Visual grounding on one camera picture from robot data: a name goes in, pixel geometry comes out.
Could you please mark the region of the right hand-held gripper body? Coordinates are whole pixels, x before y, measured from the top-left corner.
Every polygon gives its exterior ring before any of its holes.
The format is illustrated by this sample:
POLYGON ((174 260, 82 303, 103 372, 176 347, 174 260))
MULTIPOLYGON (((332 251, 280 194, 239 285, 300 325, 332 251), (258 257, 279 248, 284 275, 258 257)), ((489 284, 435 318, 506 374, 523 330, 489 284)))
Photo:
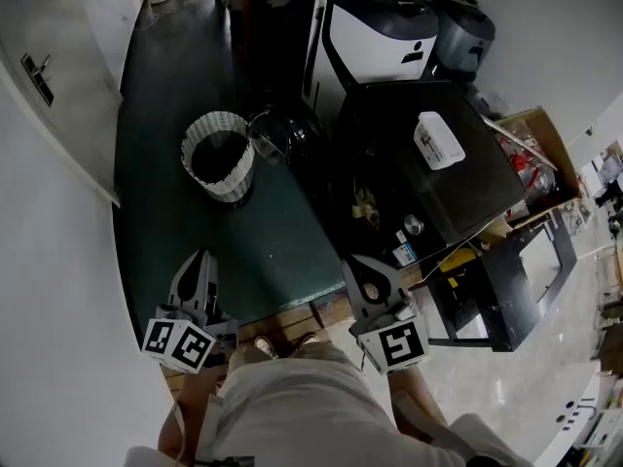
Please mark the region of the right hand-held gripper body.
POLYGON ((425 322, 412 299, 357 320, 349 331, 380 375, 416 365, 428 354, 425 322))

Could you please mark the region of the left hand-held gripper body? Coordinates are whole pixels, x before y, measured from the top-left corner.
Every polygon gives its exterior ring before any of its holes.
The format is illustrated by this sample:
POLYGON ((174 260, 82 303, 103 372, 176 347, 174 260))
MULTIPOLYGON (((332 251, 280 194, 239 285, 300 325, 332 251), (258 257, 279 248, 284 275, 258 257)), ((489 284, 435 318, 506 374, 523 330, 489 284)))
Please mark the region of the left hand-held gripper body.
POLYGON ((164 367, 186 374, 224 365, 238 348, 238 322, 222 314, 160 305, 149 320, 142 353, 164 367))

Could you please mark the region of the white woven laundry basket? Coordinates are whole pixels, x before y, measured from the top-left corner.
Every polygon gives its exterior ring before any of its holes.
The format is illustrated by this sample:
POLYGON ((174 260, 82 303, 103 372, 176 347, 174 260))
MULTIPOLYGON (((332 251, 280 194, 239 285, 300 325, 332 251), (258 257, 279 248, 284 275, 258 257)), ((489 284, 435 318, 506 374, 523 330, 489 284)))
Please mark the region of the white woven laundry basket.
POLYGON ((206 113, 188 126, 180 150, 184 168, 212 199, 234 204, 249 192, 255 151, 241 116, 206 113))

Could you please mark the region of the black washing machine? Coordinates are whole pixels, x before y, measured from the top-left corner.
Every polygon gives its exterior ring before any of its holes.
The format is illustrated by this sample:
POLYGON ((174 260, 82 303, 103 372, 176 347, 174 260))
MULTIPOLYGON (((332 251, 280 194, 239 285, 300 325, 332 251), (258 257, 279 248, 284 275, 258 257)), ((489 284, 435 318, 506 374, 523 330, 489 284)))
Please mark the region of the black washing machine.
POLYGON ((520 177, 476 110, 450 82, 358 85, 342 105, 331 137, 331 195, 341 248, 400 267, 392 251, 409 242, 423 259, 487 226, 525 196, 520 177), (414 142, 421 112, 437 112, 465 159, 431 170, 414 142), (352 217, 366 186, 380 211, 380 230, 352 217), (411 236, 403 220, 424 223, 411 236))

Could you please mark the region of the person's left forearm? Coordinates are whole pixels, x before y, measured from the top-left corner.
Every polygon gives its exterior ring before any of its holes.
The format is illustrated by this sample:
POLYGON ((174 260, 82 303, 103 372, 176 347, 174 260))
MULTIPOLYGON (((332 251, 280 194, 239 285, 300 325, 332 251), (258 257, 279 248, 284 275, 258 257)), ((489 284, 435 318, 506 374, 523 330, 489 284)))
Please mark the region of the person's left forearm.
POLYGON ((202 368, 196 374, 184 377, 175 409, 163 424, 158 451, 191 467, 196 450, 209 396, 215 391, 218 370, 202 368))

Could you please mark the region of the person's right forearm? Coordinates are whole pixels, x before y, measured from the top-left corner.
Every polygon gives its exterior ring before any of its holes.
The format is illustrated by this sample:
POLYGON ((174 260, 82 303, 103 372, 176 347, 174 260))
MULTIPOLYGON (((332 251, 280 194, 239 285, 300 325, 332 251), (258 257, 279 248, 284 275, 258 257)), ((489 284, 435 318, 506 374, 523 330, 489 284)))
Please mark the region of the person's right forearm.
MULTIPOLYGON (((387 382, 390 397, 393 397, 393 395, 398 392, 404 391, 423 414, 443 426, 448 426, 445 416, 442 414, 442 411, 417 366, 412 366, 405 370, 389 374, 387 376, 387 382)), ((411 436, 425 443, 432 442, 432 438, 414 427, 394 404, 392 404, 391 407, 396 427, 402 434, 411 436)))

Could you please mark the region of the blue and white label sticker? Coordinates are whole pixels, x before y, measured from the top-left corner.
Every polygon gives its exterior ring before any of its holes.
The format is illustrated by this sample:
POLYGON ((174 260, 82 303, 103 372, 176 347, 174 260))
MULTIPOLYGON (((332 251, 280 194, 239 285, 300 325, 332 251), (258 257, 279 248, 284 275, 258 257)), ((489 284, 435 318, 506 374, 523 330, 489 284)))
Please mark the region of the blue and white label sticker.
POLYGON ((401 268, 408 267, 419 260, 418 255, 413 250, 409 242, 401 244, 392 251, 392 254, 401 268))

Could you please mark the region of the yellow flat item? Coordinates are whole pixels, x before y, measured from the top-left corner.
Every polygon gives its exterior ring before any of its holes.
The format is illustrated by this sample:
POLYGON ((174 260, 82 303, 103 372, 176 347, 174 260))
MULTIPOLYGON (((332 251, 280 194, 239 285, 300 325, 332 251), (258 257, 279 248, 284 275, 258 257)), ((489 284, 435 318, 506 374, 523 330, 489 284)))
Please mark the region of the yellow flat item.
POLYGON ((460 248, 440 265, 440 270, 448 272, 474 260, 476 257, 477 255, 471 248, 460 248))

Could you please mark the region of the black metal stand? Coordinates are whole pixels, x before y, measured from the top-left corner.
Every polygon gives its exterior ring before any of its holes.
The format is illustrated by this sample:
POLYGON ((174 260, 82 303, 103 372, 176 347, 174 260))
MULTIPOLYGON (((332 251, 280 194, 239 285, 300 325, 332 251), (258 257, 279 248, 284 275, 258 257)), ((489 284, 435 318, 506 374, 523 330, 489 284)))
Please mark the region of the black metal stand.
POLYGON ((513 352, 547 313, 577 263, 561 211, 546 213, 513 232, 482 256, 426 281, 447 336, 429 343, 445 347, 513 352), (524 252, 539 241, 559 262, 550 274, 536 271, 524 252))

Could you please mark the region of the person's beige shorts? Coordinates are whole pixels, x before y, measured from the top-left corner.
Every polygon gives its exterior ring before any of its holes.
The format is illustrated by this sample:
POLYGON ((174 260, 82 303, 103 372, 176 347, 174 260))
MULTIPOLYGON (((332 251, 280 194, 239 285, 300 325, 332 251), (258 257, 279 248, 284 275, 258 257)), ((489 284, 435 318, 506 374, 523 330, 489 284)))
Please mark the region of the person's beige shorts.
POLYGON ((256 467, 408 467, 365 379, 342 358, 244 363, 209 406, 197 461, 248 456, 256 467))

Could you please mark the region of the white plastic lidded box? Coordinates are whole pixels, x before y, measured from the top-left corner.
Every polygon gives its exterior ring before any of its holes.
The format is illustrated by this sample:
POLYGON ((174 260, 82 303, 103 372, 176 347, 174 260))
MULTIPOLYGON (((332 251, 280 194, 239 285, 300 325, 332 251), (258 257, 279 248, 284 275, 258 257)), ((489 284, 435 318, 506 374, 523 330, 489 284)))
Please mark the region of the white plastic lidded box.
POLYGON ((441 170, 465 159, 457 138, 437 112, 421 112, 418 121, 414 142, 431 170, 441 170))

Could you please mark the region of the clear jar red lid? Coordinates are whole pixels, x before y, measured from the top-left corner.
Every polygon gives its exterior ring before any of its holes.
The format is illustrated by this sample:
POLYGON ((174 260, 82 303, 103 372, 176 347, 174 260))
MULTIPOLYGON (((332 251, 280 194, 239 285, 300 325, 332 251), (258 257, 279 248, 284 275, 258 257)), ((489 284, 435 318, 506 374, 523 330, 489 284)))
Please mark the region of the clear jar red lid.
POLYGON ((552 168, 535 157, 521 154, 511 155, 509 159, 526 189, 526 200, 535 201, 550 194, 555 186, 552 168))

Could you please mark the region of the brown cardboard box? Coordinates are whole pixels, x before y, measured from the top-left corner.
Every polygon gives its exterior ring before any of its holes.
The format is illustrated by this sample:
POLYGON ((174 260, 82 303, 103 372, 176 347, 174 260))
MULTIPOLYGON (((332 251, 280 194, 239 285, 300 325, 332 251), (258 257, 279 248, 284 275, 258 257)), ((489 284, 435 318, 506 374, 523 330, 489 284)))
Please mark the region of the brown cardboard box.
POLYGON ((486 120, 486 124, 494 131, 509 161, 514 154, 535 157, 554 171, 555 186, 547 197, 526 200, 525 189, 525 196, 505 212, 504 219, 511 228, 519 229, 581 197, 565 144, 543 108, 532 108, 499 121, 486 120))

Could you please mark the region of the white and black appliance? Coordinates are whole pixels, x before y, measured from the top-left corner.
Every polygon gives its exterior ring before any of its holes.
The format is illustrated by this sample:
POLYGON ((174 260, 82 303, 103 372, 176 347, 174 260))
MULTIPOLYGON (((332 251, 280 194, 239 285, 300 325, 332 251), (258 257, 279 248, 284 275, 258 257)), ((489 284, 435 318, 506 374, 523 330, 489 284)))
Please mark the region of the white and black appliance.
POLYGON ((438 17, 424 0, 314 0, 302 97, 320 114, 341 106, 346 73, 357 83, 418 80, 437 34, 438 17))

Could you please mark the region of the white door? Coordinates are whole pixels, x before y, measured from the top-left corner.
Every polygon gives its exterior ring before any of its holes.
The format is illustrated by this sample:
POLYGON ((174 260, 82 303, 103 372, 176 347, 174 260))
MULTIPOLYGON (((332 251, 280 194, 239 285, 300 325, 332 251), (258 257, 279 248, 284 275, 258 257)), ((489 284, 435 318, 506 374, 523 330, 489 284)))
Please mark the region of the white door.
POLYGON ((82 0, 0 0, 0 78, 26 117, 89 185, 113 203, 121 95, 82 0), (48 106, 24 71, 29 54, 54 94, 48 106))

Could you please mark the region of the brown wooden post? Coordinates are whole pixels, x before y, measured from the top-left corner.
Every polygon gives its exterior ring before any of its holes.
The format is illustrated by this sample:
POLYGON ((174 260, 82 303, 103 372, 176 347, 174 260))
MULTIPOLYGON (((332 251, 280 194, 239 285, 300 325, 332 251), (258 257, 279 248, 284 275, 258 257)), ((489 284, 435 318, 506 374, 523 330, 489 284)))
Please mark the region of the brown wooden post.
POLYGON ((271 23, 268 0, 242 0, 244 60, 259 77, 270 50, 271 23))

